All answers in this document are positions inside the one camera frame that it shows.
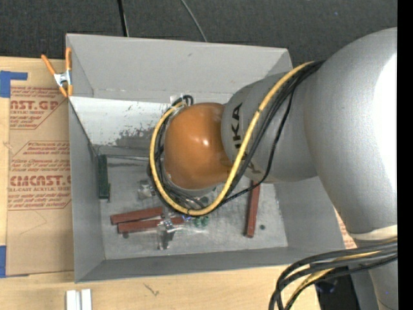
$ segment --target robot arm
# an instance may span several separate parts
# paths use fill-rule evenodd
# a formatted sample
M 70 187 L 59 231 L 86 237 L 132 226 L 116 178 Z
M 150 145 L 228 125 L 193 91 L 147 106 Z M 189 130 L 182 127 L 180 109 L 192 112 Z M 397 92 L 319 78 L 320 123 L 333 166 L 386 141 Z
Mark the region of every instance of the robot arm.
M 308 77 L 302 77 L 302 73 L 308 72 L 306 67 L 301 74 L 296 72 L 290 77 L 291 82 L 295 82 L 294 77 L 299 79 L 294 91 L 287 93 L 276 111 L 272 111 L 274 115 L 268 120 L 260 142 L 255 148 L 245 147 L 246 153 L 254 150 L 245 169 L 245 176 L 254 181 L 265 178 L 267 183 L 276 183 L 318 175 L 358 246 L 397 238 L 396 39 L 397 29 L 384 30 L 346 46 Z M 179 119 L 168 122 L 165 172 L 177 194 L 202 194 L 208 187 L 224 182 L 228 173 L 231 177 L 237 167 L 231 167 L 230 162 L 237 164 L 240 159 L 241 144 L 247 138 L 253 116 L 260 110 L 257 107 L 274 84 L 284 81 L 282 76 L 269 76 L 242 88 L 225 107 L 215 110 L 210 107 L 207 113 L 199 112 L 197 105 L 189 107 L 182 125 L 207 122 L 203 127 L 195 127 L 190 132 L 192 136 L 185 140 L 180 137 L 187 136 L 186 129 L 174 127 Z M 262 118 L 257 129 L 271 111 L 264 109 L 259 113 Z M 257 132 L 253 131 L 251 137 L 256 138 Z M 169 143 L 168 138 L 176 142 Z M 197 146 L 197 150 L 191 157 L 178 160 L 183 164 L 181 167 L 175 162 L 170 164 L 174 170 L 168 170 L 167 163 L 173 153 L 187 152 L 180 149 L 180 143 Z M 155 156 L 152 151 L 152 172 L 156 170 Z M 180 184 L 185 175 L 199 178 Z M 200 183 L 207 179 L 211 184 Z M 211 210 L 225 196 L 228 194 L 218 198 Z M 195 211 L 173 203 L 172 206 L 189 214 L 204 214 L 209 210 Z M 370 275 L 379 308 L 398 309 L 397 261 L 370 270 Z

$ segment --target yellow cable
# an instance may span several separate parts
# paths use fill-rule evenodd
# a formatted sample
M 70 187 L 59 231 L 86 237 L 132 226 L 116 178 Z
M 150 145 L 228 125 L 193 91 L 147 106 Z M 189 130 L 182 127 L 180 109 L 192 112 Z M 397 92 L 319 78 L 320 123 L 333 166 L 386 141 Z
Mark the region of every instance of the yellow cable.
M 348 260 L 351 258 L 359 258 L 359 257 L 365 257 L 368 255 L 373 255 L 378 253 L 379 251 L 371 251 L 369 253 L 361 253 L 361 254 L 354 254 L 354 255 L 346 255 L 346 256 L 342 256 L 342 257 L 337 257 L 333 262 L 339 262 L 342 260 Z M 307 278 L 305 278 L 300 285 L 296 288 L 296 290 L 292 293 L 292 295 L 290 296 L 290 298 L 288 299 L 288 303 L 291 302 L 291 300 L 293 300 L 296 295 L 298 293 L 300 293 L 300 291 L 302 289 L 306 289 L 308 286 L 310 286 L 313 282 L 315 282 L 317 279 L 322 278 L 323 276 L 325 276 L 327 273 L 329 273 L 331 270 L 333 270 L 334 268 L 331 269 L 325 269 L 325 270 L 320 270 L 318 272 L 314 272 L 312 274 L 310 274 Z
M 164 190 L 161 181 L 159 180 L 159 177 L 157 175 L 156 171 L 156 165 L 155 165 L 155 142 L 157 138 L 157 134 L 159 132 L 159 129 L 161 128 L 164 120 L 167 119 L 173 111 L 176 110 L 177 106 L 171 107 L 159 120 L 157 125 L 155 126 L 154 133 L 151 138 L 150 142 L 150 150 L 149 150 L 149 162 L 150 162 L 150 169 L 152 171 L 152 175 L 154 177 L 155 185 L 159 191 L 159 193 L 162 195 L 163 199 L 175 210 L 182 212 L 184 214 L 189 214 L 191 216 L 202 216 L 204 214 L 208 214 L 211 211 L 213 211 L 224 199 L 225 194 L 229 190 L 232 181 L 234 180 L 236 173 L 238 171 L 239 165 L 241 164 L 241 160 L 243 159 L 244 153 L 247 149 L 248 142 L 250 141 L 252 132 L 256 126 L 256 123 L 258 122 L 258 119 L 264 110 L 264 108 L 268 105 L 272 97 L 275 95 L 275 93 L 295 74 L 297 74 L 302 68 L 304 68 L 306 65 L 310 64 L 312 62 L 307 62 L 303 63 L 302 65 L 292 69 L 290 72 L 286 73 L 272 88 L 271 90 L 267 93 L 265 98 L 262 100 L 261 104 L 259 105 L 258 109 L 256 110 L 250 125 L 247 128 L 247 131 L 245 132 L 245 137 L 244 140 L 238 150 L 237 157 L 235 158 L 234 164 L 231 168 L 230 174 L 228 175 L 227 181 L 224 184 L 223 190 L 219 193 L 217 198 L 208 206 L 202 209 L 187 209 L 186 207 L 183 207 L 179 204 L 177 204 Z

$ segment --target wire bundle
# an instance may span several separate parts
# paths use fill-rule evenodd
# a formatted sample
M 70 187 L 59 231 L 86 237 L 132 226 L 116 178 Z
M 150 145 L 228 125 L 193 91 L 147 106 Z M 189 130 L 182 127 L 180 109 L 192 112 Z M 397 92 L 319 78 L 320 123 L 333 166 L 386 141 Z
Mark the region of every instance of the wire bundle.
M 270 299 L 268 309 L 274 310 L 275 304 L 277 304 L 279 310 L 289 310 L 300 293 L 312 284 L 375 269 L 397 259 L 397 237 L 378 245 L 333 251 L 305 258 L 293 263 L 281 273 L 277 281 L 276 290 Z M 281 292 L 287 285 L 304 276 L 308 277 L 303 280 L 284 305 Z

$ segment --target small object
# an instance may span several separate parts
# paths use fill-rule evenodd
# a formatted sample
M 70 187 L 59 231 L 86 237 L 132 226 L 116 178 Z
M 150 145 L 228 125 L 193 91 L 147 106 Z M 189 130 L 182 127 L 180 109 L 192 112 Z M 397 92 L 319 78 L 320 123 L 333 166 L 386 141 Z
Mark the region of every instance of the small object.
M 170 220 L 172 224 L 174 225 L 183 224 L 185 222 L 182 217 L 172 217 Z M 155 229 L 163 221 L 164 220 L 162 219 L 155 219 L 155 220 L 138 220 L 134 222 L 119 223 L 117 225 L 117 232 L 119 234 L 143 232 L 143 231 Z
M 92 310 L 92 290 L 66 292 L 66 310 Z
M 207 226 L 208 223 L 209 223 L 209 216 L 204 216 L 204 217 L 201 218 L 201 225 L 203 227 Z
M 193 221 L 196 227 L 199 227 L 199 225 L 201 225 L 201 219 L 199 217 L 194 218 Z
M 256 230 L 259 188 L 260 185 L 250 191 L 250 198 L 248 200 L 247 225 L 245 227 L 245 236 L 247 238 L 253 238 Z
M 110 217 L 112 225 L 132 222 L 135 220 L 143 220 L 147 218 L 154 218 L 162 214 L 162 207 L 155 207 L 137 211 L 126 212 L 124 214 L 113 214 Z
M 99 199 L 108 199 L 110 197 L 110 186 L 108 179 L 108 158 L 106 155 L 97 157 L 97 186 L 99 189 Z
M 62 74 L 57 74 L 54 70 L 54 67 L 48 60 L 48 58 L 42 54 L 41 59 L 45 62 L 47 70 L 54 76 L 56 83 L 59 85 L 59 90 L 65 98 L 73 94 L 73 85 L 72 85 L 72 50 L 70 47 L 66 48 L 65 60 L 66 60 L 66 71 Z M 67 91 L 63 87 L 63 83 L 67 83 Z
M 151 190 L 151 187 L 150 187 L 150 184 L 149 184 L 148 180 L 141 180 L 139 182 L 139 188 L 137 190 L 137 197 L 140 200 L 145 200 L 147 198 L 150 198 L 153 195 L 154 194 Z
M 169 242 L 174 238 L 177 227 L 172 223 L 172 218 L 169 215 L 166 220 L 157 226 L 157 248 L 159 250 L 165 250 L 169 248 Z

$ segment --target black cable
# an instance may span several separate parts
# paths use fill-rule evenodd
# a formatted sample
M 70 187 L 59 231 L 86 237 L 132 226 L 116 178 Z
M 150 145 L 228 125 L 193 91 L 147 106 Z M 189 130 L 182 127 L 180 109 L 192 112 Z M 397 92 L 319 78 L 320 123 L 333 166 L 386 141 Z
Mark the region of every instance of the black cable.
M 273 102 L 272 106 L 270 107 L 270 111 L 266 115 L 265 120 L 264 120 L 258 134 L 256 135 L 255 141 L 253 142 L 253 144 L 251 146 L 251 149 L 249 150 L 248 154 L 246 155 L 246 157 L 244 159 L 244 162 L 243 162 L 243 165 L 242 165 L 240 171 L 238 172 L 237 177 L 234 178 L 234 181 L 233 181 L 234 186 L 233 186 L 232 189 L 234 189 L 234 187 L 240 181 L 242 175 L 244 175 L 246 169 L 248 168 L 248 164 L 250 163 L 256 149 L 258 148 L 258 145 L 259 145 L 262 137 L 264 136 L 265 132 L 267 131 L 267 128 L 269 127 L 269 125 L 270 125 L 273 117 L 275 116 L 276 112 L 278 111 L 278 109 L 284 103 L 284 100 L 286 100 L 286 98 L 295 91 L 297 86 L 303 80 L 305 80 L 307 77 L 309 77 L 309 75 L 313 74 L 316 70 L 318 70 L 323 63 L 324 63 L 324 61 L 316 61 L 316 62 L 313 62 L 313 63 L 305 66 L 302 69 L 302 71 L 299 72 L 298 75 L 296 75 L 295 77 L 293 76 L 291 79 L 289 79 L 284 84 L 283 88 L 280 89 L 279 95 L 276 97 L 275 101 Z
M 372 269 L 380 265 L 387 264 L 388 262 L 394 261 L 397 259 L 397 251 L 398 251 L 398 243 L 397 241 L 391 241 L 387 243 L 381 243 L 378 245 L 371 245 L 368 247 L 362 248 L 355 248 L 355 249 L 345 249 L 341 251 L 333 251 L 329 253 L 318 254 L 314 256 L 310 256 L 308 258 L 304 258 L 299 260 L 289 267 L 287 267 L 279 276 L 276 284 L 276 290 L 274 291 L 272 298 L 270 299 L 270 303 L 268 308 L 273 309 L 275 302 L 277 302 L 279 310 L 287 310 L 283 307 L 282 300 L 281 300 L 281 292 L 282 290 L 294 280 L 306 276 L 308 274 L 320 272 L 325 269 L 333 269 L 332 272 L 327 273 L 325 276 L 318 278 L 313 283 L 317 283 L 320 281 L 328 280 L 337 278 L 342 275 L 352 274 L 359 271 L 364 271 L 367 269 Z M 363 256 L 362 258 L 347 258 L 344 260 L 337 260 L 337 258 L 344 257 L 344 256 L 354 256 L 358 254 L 368 254 Z M 296 269 L 300 267 L 310 264 L 310 268 L 301 270 L 294 274 L 291 274 Z M 337 273 L 337 270 L 348 265 L 363 265 L 362 268 L 353 268 L 349 269 L 348 272 L 344 274 Z
M 122 0 L 117 0 L 117 7 L 119 9 L 119 16 L 121 17 L 123 36 L 129 37 L 129 29 L 128 29 L 128 25 L 126 24 L 126 16 L 125 16 L 125 11 L 123 10 Z
M 185 7 L 185 9 L 187 10 L 187 12 L 189 13 L 190 17 L 192 18 L 192 20 L 194 21 L 199 33 L 201 34 L 202 38 L 204 39 L 204 41 L 207 43 L 207 37 L 204 34 L 204 32 L 201 29 L 201 26 L 199 25 L 198 21 L 195 18 L 195 15 L 192 13 L 191 9 L 189 8 L 189 6 L 186 4 L 185 0 L 181 0 L 182 5 Z
M 283 277 L 287 277 L 290 273 L 292 273 L 296 269 L 299 269 L 301 266 L 304 266 L 307 264 L 311 264 L 311 263 L 322 261 L 322 260 L 332 260 L 338 257 L 351 256 L 351 255 L 357 255 L 357 254 L 363 254 L 363 253 L 371 253 L 374 251 L 394 250 L 395 248 L 397 248 L 397 244 L 398 244 L 397 242 L 388 242 L 388 243 L 381 243 L 379 245 L 371 245 L 367 247 L 360 247 L 360 248 L 353 248 L 353 249 L 343 249 L 339 251 L 332 251 L 328 253 L 309 256 L 302 260 L 296 261 L 295 263 L 287 267 L 280 274 L 279 279 L 282 279 Z
M 375 268 L 380 267 L 382 265 L 386 265 L 386 264 L 389 264 L 391 262 L 394 262 L 395 260 L 397 260 L 397 258 L 398 258 L 398 256 L 397 256 L 397 254 L 395 254 L 395 255 L 392 255 L 392 256 L 388 256 L 387 258 L 385 258 L 383 260 L 376 261 L 372 264 L 363 265 L 362 267 L 357 267 L 357 268 L 352 268 L 352 269 L 349 269 L 348 267 L 335 268 L 334 270 L 332 270 L 331 272 L 329 272 L 326 275 L 322 276 L 321 278 L 318 278 L 317 280 L 314 280 L 310 284 L 304 285 L 303 287 L 301 287 L 297 291 L 297 293 L 294 295 L 294 297 L 291 300 L 288 301 L 288 304 L 285 307 L 284 307 L 283 301 L 281 299 L 281 292 L 282 292 L 283 288 L 281 290 L 276 289 L 274 291 L 274 293 L 272 294 L 272 296 L 271 296 L 270 303 L 268 305 L 268 309 L 269 310 L 274 310 L 274 306 L 275 306 L 275 303 L 276 303 L 279 310 L 289 310 L 292 307 L 293 303 L 298 298 L 298 296 L 301 294 L 301 292 L 304 291 L 310 285 L 317 284 L 319 282 L 326 281 L 326 280 L 331 280 L 331 279 L 334 279 L 334 278 L 339 278 L 339 277 L 346 276 L 346 275 L 349 275 L 349 274 L 358 273 L 358 272 L 361 272 L 361 271 L 375 269 Z
M 261 183 L 263 183 L 266 178 L 268 177 L 270 170 L 271 170 L 271 165 L 272 165 L 272 160 L 274 159 L 274 154 L 275 154 L 275 149 L 277 147 L 279 138 L 281 136 L 281 133 L 283 131 L 285 122 L 287 121 L 287 117 L 288 114 L 290 112 L 290 108 L 291 108 L 291 104 L 292 104 L 292 96 L 294 94 L 295 89 L 297 88 L 297 86 L 303 81 L 305 80 L 307 77 L 309 77 L 309 75 L 313 74 L 316 70 L 318 70 L 320 68 L 320 66 L 323 64 L 324 61 L 316 61 L 311 63 L 310 65 L 307 65 L 298 75 L 298 77 L 295 77 L 294 79 L 291 79 L 289 82 L 287 81 L 286 84 L 284 85 L 284 87 L 280 90 L 279 95 L 276 97 L 276 100 L 273 102 L 273 104 L 270 107 L 270 111 L 268 112 L 268 114 L 265 117 L 265 120 L 257 134 L 257 136 L 255 137 L 255 140 L 251 146 L 251 149 L 249 150 L 248 154 L 246 155 L 243 165 L 240 169 L 240 171 L 238 172 L 237 176 L 234 178 L 234 181 L 232 182 L 232 186 L 231 188 L 228 190 L 228 194 L 230 194 L 234 188 L 236 187 L 236 185 L 239 183 L 239 181 L 241 180 L 242 176 L 244 175 L 246 169 L 248 168 L 248 164 L 250 163 L 256 149 L 258 148 L 258 145 L 262 139 L 262 137 L 264 136 L 265 132 L 267 131 L 268 126 L 270 125 L 272 118 L 275 116 L 276 112 L 278 111 L 278 109 L 280 108 L 280 106 L 282 106 L 282 104 L 284 103 L 284 100 L 286 100 L 286 98 L 288 96 L 290 96 L 290 100 L 288 102 L 288 107 L 283 115 L 283 119 L 281 120 L 281 123 L 279 124 L 278 130 L 277 130 L 277 134 L 276 137 L 274 138 L 272 147 L 271 147 L 271 151 L 270 151 L 270 156 L 268 158 L 268 163 L 267 163 L 267 168 L 265 171 L 264 176 L 262 177 L 262 179 L 253 184 L 252 186 L 243 189 L 242 191 L 232 195 L 229 198 L 226 198 L 224 201 L 222 201 L 220 203 L 220 205 L 218 207 L 220 207 L 221 205 L 224 205 L 225 203 L 229 202 L 230 200 L 233 200 L 234 198 L 237 198 L 238 196 L 241 196 L 249 191 L 251 191 L 252 189 L 258 187 L 258 185 L 260 185 Z

